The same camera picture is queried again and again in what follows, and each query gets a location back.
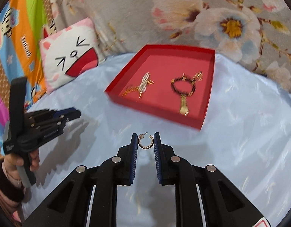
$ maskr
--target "red and white sticker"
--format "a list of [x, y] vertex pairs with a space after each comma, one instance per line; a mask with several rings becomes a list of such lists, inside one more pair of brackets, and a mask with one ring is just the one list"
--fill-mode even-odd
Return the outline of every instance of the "red and white sticker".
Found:
[[260, 219], [253, 227], [271, 227], [266, 218]]

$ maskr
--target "orange stripe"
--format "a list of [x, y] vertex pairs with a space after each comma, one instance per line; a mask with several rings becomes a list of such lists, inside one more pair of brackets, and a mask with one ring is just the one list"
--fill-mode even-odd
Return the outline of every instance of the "orange stripe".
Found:
[[[12, 29], [11, 39], [13, 41], [16, 54], [19, 58], [22, 70], [27, 76], [28, 81], [31, 86], [34, 87], [35, 83], [38, 82], [42, 89], [45, 89], [44, 75], [41, 66], [40, 59], [37, 57], [36, 47], [38, 43], [34, 39], [32, 29], [29, 24], [26, 0], [10, 0], [10, 7], [19, 10], [19, 24]], [[31, 52], [28, 58], [22, 38], [24, 37], [26, 43], [28, 44], [28, 50]], [[32, 62], [34, 64], [34, 71], [30, 72], [29, 66]]]

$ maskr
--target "colorful blanket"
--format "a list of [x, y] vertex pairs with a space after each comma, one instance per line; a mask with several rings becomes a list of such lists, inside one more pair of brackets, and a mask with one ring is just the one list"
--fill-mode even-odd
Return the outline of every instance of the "colorful blanket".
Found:
[[38, 43], [54, 32], [43, 0], [9, 0], [0, 13], [0, 146], [9, 119], [10, 82], [28, 78], [26, 109], [46, 93]]

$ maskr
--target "green stripe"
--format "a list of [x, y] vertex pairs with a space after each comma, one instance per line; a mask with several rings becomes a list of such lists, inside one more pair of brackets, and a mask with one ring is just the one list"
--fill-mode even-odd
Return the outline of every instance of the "green stripe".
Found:
[[[26, 0], [27, 14], [30, 22], [30, 27], [33, 31], [34, 39], [38, 44], [41, 38], [41, 28], [47, 24], [47, 17], [44, 10], [42, 0]], [[37, 57], [40, 58], [40, 50], [37, 46]]]

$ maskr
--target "pink tongue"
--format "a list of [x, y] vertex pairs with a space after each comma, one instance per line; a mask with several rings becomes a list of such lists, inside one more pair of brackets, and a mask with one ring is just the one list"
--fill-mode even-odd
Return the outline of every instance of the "pink tongue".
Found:
[[84, 73], [85, 71], [91, 69], [91, 68], [96, 67], [97, 64], [98, 64], [98, 60], [93, 60], [93, 61], [87, 63], [87, 64], [86, 64], [86, 65], [81, 69], [79, 75], [82, 74], [82, 73]]

